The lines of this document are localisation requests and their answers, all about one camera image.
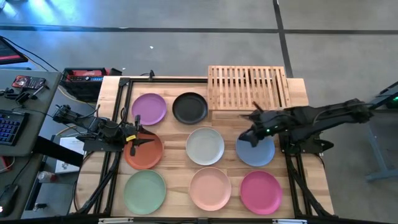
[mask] concrete floor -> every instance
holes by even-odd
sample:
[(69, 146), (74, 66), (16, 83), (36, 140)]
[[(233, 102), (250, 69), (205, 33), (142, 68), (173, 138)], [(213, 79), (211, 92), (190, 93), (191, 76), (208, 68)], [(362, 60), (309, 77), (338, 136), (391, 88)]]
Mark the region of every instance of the concrete floor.
[[(93, 27), (277, 28), (272, 0), (10, 1), (0, 25)], [(398, 29), (390, 0), (279, 0), (285, 29)], [(93, 33), (1, 31), (1, 35), (65, 67), (114, 67), (138, 75), (206, 75), (208, 65), (284, 65), (278, 34)], [(352, 98), (370, 100), (397, 81), (398, 35), (286, 35), (294, 77), (305, 79), (312, 106)], [(87, 105), (57, 93), (53, 104)], [(48, 120), (46, 138), (64, 127)], [(398, 179), (366, 182), (378, 170), (363, 125), (325, 131), (335, 143), (325, 153), (335, 213), (345, 218), (398, 222)], [(398, 152), (391, 151), (390, 158)], [(398, 160), (391, 160), (398, 165)], [(48, 194), (41, 193), (43, 201)], [(41, 215), (64, 214), (54, 206)]]

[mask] rgb keyboard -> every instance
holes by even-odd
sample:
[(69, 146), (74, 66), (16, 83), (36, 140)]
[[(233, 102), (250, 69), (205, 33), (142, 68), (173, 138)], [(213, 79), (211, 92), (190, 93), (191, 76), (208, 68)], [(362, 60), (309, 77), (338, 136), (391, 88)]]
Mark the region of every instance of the rgb keyboard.
[(29, 113), (0, 110), (0, 144), (14, 146), (27, 122)]

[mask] purple plate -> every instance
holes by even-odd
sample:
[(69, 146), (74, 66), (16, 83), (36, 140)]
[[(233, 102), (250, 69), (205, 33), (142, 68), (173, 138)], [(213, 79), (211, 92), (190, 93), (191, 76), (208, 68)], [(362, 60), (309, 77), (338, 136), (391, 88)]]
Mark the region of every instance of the purple plate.
[(161, 121), (166, 114), (166, 101), (155, 93), (146, 93), (138, 97), (132, 104), (133, 117), (141, 115), (141, 124), (153, 125)]

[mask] desk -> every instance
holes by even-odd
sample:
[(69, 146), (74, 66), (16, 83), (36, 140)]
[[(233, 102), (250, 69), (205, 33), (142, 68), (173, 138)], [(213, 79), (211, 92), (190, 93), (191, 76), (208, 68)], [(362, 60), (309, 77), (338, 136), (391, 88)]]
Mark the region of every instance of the desk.
[[(120, 77), (105, 77), (99, 94), (98, 104), (101, 105), (99, 115), (111, 118), (116, 99)], [(304, 81), (301, 78), (288, 79), (290, 99), (292, 106), (308, 105), (307, 93)], [(121, 105), (124, 105), (126, 96), (124, 89)], [(135, 83), (132, 88), (132, 99), (134, 100), (144, 93), (158, 93), (163, 96), (167, 103), (167, 114), (158, 124), (146, 126), (146, 129), (156, 133), (164, 144), (164, 155), (160, 162), (154, 167), (159, 172), (167, 187), (167, 195), (163, 205), (154, 213), (146, 215), (148, 217), (217, 217), (217, 218), (288, 218), (294, 217), (292, 199), (290, 196), (289, 180), (285, 157), (280, 152), (279, 142), (275, 137), (276, 152), (272, 162), (260, 169), (273, 174), (283, 189), (283, 199), (279, 209), (268, 216), (260, 216), (251, 213), (241, 203), (239, 198), (239, 185), (243, 177), (250, 171), (257, 168), (250, 167), (239, 160), (235, 153), (235, 140), (238, 135), (250, 127), (250, 122), (238, 116), (235, 112), (215, 112), (211, 120), (206, 118), (196, 125), (186, 125), (179, 123), (172, 114), (172, 104), (178, 95), (185, 92), (199, 93), (206, 98), (206, 83)], [(128, 122), (133, 122), (131, 112), (128, 114)], [(185, 141), (188, 135), (201, 127), (212, 127), (219, 131), (224, 138), (225, 151), (223, 157), (213, 166), (225, 172), (233, 186), (232, 196), (224, 208), (215, 212), (200, 210), (190, 199), (188, 188), (194, 173), (203, 168), (192, 162), (185, 153)], [(103, 163), (104, 153), (94, 153), (81, 169), (77, 183), (77, 203), (81, 207), (93, 193), (98, 185), (100, 172)], [(333, 207), (330, 200), (328, 184), (326, 182), (325, 171), (319, 160), (314, 155), (303, 155), (303, 164), (309, 189), (316, 196), (317, 200), (330, 213)], [(131, 213), (124, 205), (123, 190), (127, 180), (137, 171), (130, 167), (122, 157), (118, 171), (118, 179), (113, 201), (111, 216), (113, 217), (132, 217)], [(104, 209), (108, 188), (105, 188), (101, 211)], [(300, 208), (304, 211), (302, 195), (299, 193)]]
[[(37, 100), (28, 100), (25, 105), (26, 108), (41, 111), (47, 113), (49, 110), (52, 98), (54, 97), (55, 91), (57, 90), (58, 83), (61, 79), (61, 73), (59, 72), (38, 72), (38, 71), (27, 71), (27, 70), (0, 70), (0, 89), (11, 87), (15, 77), (17, 75), (27, 75), (31, 77), (42, 77), (46, 79), (46, 84), (49, 90), (44, 90), (37, 95)], [(3, 96), (0, 97), (0, 109), (11, 110), (18, 107), (13, 100), (5, 99)], [(43, 125), (45, 115), (34, 112), (24, 111), (30, 113), (29, 120), (21, 134), (17, 144), (13, 147), (0, 145), (0, 156), (16, 156), (15, 163), (12, 166), (12, 170), (0, 174), (0, 189), (5, 185), (10, 184), (14, 180), (15, 176), (22, 169), (28, 160), (28, 155), (33, 150), (37, 136), (39, 135), (40, 129)], [(42, 162), (43, 155), (33, 154), (32, 159), (26, 166), (24, 171), (18, 177), (16, 184), (19, 185), (19, 193), (17, 196), (16, 206), (13, 212), (5, 218), (0, 220), (15, 220), (20, 219), (22, 212), (24, 211), (26, 201), (30, 194), (30, 190), (36, 179), (37, 171), (40, 163)]]

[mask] plate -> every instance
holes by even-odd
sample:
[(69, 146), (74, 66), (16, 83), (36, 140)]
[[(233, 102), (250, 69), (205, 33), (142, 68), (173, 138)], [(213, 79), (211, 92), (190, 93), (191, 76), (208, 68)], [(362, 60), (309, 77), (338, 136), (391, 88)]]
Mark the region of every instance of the plate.
[(200, 169), (192, 178), (189, 195), (206, 211), (219, 210), (231, 197), (232, 186), (226, 174), (215, 167)]
[(153, 125), (163, 119), (167, 111), (166, 101), (158, 94), (146, 93), (138, 97), (131, 107), (133, 117), (141, 115), (141, 124)]
[(270, 163), (275, 155), (274, 138), (265, 137), (256, 147), (250, 142), (236, 140), (235, 149), (238, 157), (247, 165), (260, 167)]
[(136, 147), (136, 155), (130, 156), (132, 142), (124, 146), (124, 159), (134, 169), (150, 169), (156, 165), (162, 158), (163, 144), (157, 135), (139, 133), (138, 138), (154, 139)]
[(183, 124), (196, 124), (206, 118), (207, 103), (198, 93), (183, 93), (173, 103), (175, 119)]
[(163, 177), (153, 170), (141, 170), (124, 186), (124, 204), (130, 212), (147, 215), (156, 211), (166, 198)]
[(186, 143), (188, 157), (203, 166), (212, 165), (224, 153), (224, 139), (214, 129), (199, 128), (192, 132)]
[(282, 188), (273, 175), (255, 170), (242, 180), (241, 200), (253, 213), (269, 215), (274, 213), (282, 202)]

